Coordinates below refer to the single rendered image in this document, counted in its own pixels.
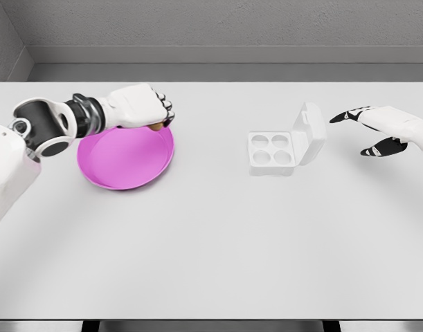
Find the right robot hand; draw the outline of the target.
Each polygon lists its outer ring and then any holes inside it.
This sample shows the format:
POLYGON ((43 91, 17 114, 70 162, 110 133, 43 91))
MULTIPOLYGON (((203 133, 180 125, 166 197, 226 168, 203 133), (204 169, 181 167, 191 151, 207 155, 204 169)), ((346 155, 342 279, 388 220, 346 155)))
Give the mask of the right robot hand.
POLYGON ((406 150, 410 143, 415 144, 413 136, 416 126, 423 123, 423 119, 391 106, 367 106, 351 109, 334 116, 330 123, 338 123, 345 120, 358 122, 367 128, 388 136, 360 152, 362 156, 376 158, 401 153, 406 150))

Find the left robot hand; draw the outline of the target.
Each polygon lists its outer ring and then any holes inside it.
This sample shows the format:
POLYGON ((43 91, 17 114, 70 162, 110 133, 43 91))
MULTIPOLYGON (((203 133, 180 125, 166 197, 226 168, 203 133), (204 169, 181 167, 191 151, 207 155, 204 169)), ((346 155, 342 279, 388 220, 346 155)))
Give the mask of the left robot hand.
POLYGON ((112 91, 100 103, 106 129, 148 127, 160 122, 168 127, 175 117, 171 101, 146 83, 112 91))

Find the white egg box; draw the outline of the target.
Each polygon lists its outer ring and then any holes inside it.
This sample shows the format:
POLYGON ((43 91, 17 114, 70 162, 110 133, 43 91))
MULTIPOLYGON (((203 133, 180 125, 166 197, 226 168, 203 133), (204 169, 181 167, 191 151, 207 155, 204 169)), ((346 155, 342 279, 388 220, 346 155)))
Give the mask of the white egg box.
POLYGON ((291 176, 318 156, 327 139, 321 109, 306 102, 290 131, 250 131, 247 138, 249 174, 291 176))

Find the pink round plate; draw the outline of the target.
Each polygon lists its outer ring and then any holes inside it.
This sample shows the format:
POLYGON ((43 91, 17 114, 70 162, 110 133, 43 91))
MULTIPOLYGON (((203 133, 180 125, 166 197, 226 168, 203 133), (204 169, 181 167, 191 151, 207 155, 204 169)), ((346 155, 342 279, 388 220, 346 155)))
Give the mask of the pink round plate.
POLYGON ((170 128, 113 128, 83 138, 77 162, 83 176, 108 190, 130 190, 160 176, 174 155, 170 128))

